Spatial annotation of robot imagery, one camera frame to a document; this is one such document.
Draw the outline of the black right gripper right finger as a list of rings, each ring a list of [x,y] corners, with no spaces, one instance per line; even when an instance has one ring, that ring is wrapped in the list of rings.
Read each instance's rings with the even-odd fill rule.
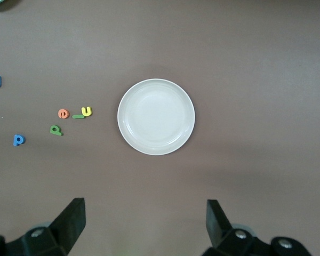
[[[244,228],[234,228],[217,200],[207,200],[206,229],[212,246],[203,255],[311,255],[295,239],[274,237],[267,244]]]

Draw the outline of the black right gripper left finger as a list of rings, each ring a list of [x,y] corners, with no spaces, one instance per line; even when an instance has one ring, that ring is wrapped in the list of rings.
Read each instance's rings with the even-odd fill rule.
[[[9,243],[0,235],[0,255],[68,255],[85,225],[85,199],[75,198],[47,227],[35,227]]]

